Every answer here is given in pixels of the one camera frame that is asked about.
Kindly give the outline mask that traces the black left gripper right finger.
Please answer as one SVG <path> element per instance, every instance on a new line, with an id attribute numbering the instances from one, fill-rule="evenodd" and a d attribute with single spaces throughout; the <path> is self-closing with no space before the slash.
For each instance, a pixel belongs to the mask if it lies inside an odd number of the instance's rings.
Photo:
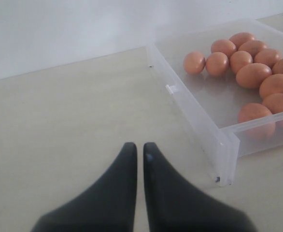
<path id="1" fill-rule="evenodd" d="M 242 211 L 188 182 L 153 142 L 143 146 L 143 179 L 152 232 L 255 232 Z"/>

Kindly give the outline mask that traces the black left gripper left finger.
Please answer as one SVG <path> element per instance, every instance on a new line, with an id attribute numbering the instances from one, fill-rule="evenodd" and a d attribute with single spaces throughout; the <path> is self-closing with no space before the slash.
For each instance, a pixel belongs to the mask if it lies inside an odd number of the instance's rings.
<path id="1" fill-rule="evenodd" d="M 43 215 L 34 232 L 131 232 L 137 196 L 137 147 L 124 143 L 114 162 L 86 191 Z"/>

